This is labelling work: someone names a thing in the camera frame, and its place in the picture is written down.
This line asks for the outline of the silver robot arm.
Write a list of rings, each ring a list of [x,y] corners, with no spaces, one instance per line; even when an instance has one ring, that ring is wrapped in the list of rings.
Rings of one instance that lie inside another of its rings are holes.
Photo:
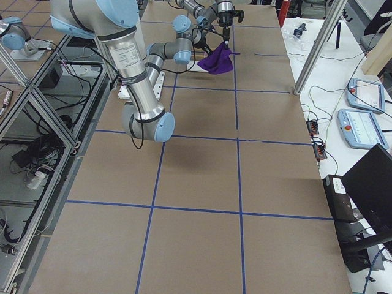
[[[213,25],[216,22],[222,28],[220,36],[226,46],[229,45],[230,28],[234,18],[238,17],[239,22],[242,22],[244,17],[244,12],[236,10],[232,1],[215,1],[208,7],[197,1],[174,1],[174,3],[177,8],[186,10],[196,19],[197,27],[202,32],[217,34]]]
[[[51,23],[55,30],[105,45],[115,70],[130,94],[122,111],[122,124],[133,138],[168,141],[175,129],[175,117],[156,99],[153,87],[167,59],[187,64],[191,50],[201,41],[188,18],[176,17],[176,40],[155,43],[147,59],[137,45],[139,21],[136,1],[51,1]]]

